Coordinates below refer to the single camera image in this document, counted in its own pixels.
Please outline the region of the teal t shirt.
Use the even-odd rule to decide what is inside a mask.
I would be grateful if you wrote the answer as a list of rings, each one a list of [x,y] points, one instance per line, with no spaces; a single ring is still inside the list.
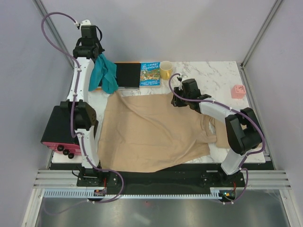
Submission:
[[[108,60],[104,54],[100,54],[93,68],[89,81],[89,91],[94,91],[98,87],[108,94],[118,90],[116,80],[117,65]]]

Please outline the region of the beige t shirt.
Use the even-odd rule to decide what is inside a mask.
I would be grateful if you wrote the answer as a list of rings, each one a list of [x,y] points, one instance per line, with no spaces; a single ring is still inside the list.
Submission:
[[[210,153],[216,136],[210,118],[189,107],[174,107],[172,95],[108,98],[98,156],[103,168],[151,173]]]

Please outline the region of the black drawer organiser with pink fronts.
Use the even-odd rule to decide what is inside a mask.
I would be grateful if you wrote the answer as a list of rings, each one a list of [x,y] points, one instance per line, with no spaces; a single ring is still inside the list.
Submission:
[[[58,105],[52,110],[41,143],[69,159],[81,155],[78,138],[71,136],[70,120]]]

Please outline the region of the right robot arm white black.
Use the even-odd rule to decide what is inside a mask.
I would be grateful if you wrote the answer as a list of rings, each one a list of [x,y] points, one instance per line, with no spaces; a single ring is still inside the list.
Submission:
[[[247,159],[262,144],[262,152],[265,148],[265,137],[261,131],[257,120],[254,118],[254,111],[251,108],[235,110],[228,107],[209,95],[201,95],[197,99],[188,99],[180,96],[185,94],[183,90],[177,87],[177,93],[172,89],[172,93],[177,100],[181,100],[184,105],[191,109],[211,116],[225,124],[227,139],[230,150],[221,163],[218,170],[217,181],[222,186],[228,186],[234,180],[236,175]]]

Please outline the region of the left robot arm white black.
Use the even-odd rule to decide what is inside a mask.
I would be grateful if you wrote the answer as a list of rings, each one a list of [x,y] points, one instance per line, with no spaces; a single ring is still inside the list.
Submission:
[[[97,57],[103,52],[98,38],[83,35],[76,42],[71,58],[74,60],[74,73],[67,100],[60,108],[70,116],[71,136],[78,138],[81,152],[79,181],[89,181],[99,186],[104,181],[97,155],[97,136],[100,126],[97,112],[89,104],[88,91],[90,76]]]

